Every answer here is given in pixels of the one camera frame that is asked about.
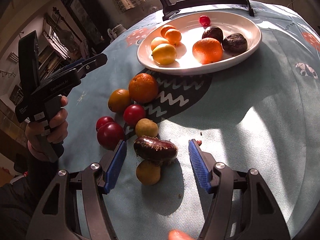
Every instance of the black sleeve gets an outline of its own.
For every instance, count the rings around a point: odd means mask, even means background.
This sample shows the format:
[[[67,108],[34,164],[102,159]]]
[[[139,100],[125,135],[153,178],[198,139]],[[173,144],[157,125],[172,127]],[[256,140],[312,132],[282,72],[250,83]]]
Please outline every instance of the black sleeve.
[[[58,162],[28,156],[28,176],[0,188],[0,238],[25,239],[32,214],[58,170]]]

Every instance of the silver bolt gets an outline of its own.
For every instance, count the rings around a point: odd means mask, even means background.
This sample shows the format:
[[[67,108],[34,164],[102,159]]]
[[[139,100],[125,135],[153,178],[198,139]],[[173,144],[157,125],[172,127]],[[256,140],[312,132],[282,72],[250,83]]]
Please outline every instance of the silver bolt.
[[[97,169],[100,168],[100,165],[99,165],[99,163],[92,163],[91,166],[90,166],[90,168],[91,168],[92,170],[97,170]]]
[[[61,176],[61,177],[66,175],[66,174],[67,174],[66,170],[61,170],[61,171],[58,172],[58,175]]]
[[[250,173],[251,173],[252,175],[258,175],[258,174],[259,174],[259,171],[257,171],[256,169],[251,169],[251,170],[250,170]]]
[[[223,169],[225,167],[224,163],[216,163],[218,169]]]

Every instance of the white label sticker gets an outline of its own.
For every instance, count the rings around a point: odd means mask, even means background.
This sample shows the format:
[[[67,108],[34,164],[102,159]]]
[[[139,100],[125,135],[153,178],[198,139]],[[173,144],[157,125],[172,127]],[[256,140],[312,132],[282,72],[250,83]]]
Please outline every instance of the white label sticker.
[[[46,127],[46,126],[49,125],[48,120],[44,120],[44,121],[42,121],[40,124],[42,124],[43,127]]]
[[[41,136],[47,136],[50,134],[50,129],[44,130],[44,133],[41,134]]]
[[[36,121],[44,118],[44,112],[41,112],[41,113],[39,113],[39,114],[35,114],[35,115],[34,115],[34,118],[35,118]]]

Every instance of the red cherry tomato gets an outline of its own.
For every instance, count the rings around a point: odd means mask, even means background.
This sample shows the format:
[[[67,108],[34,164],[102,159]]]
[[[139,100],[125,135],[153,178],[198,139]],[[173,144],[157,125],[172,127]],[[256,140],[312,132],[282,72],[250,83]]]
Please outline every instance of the red cherry tomato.
[[[105,125],[108,122],[114,122],[113,118],[111,116],[103,116],[100,117],[96,123],[96,131],[100,129],[103,125]]]
[[[116,122],[108,122],[98,130],[97,139],[101,146],[113,151],[119,140],[125,139],[124,130]]]
[[[199,18],[199,22],[202,26],[206,27],[210,25],[210,18],[207,15],[201,15]]]
[[[146,111],[140,105],[131,105],[126,108],[123,119],[130,126],[135,126],[139,120],[146,117]]]

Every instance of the tablecloth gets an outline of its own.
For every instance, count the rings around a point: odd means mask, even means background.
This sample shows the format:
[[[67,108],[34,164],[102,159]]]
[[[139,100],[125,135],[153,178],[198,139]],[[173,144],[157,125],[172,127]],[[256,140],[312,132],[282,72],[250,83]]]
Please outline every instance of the tablecloth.
[[[251,5],[255,17],[240,5],[187,8],[175,15],[219,10],[252,20],[262,31],[262,43],[239,65],[196,76],[145,69],[137,60],[137,48],[163,24],[158,11],[110,44],[103,51],[108,56],[106,65],[89,73],[68,96],[69,135],[59,165],[73,172],[98,162],[106,152],[96,139],[98,118],[110,115],[124,125],[122,117],[108,109],[111,92],[127,89],[140,72],[150,73],[159,83],[159,97],[145,109],[158,123],[161,139],[177,145],[178,160],[162,169],[158,184],[141,185],[135,175],[140,162],[133,150],[136,135],[126,127],[127,157],[115,189],[104,198],[120,240],[166,239],[172,228],[199,235],[212,196],[196,183],[188,156],[192,138],[202,140],[203,151],[232,169],[257,168],[281,208],[291,237],[313,212],[320,199],[320,38],[289,8],[255,1]],[[86,236],[81,204],[79,212]]]

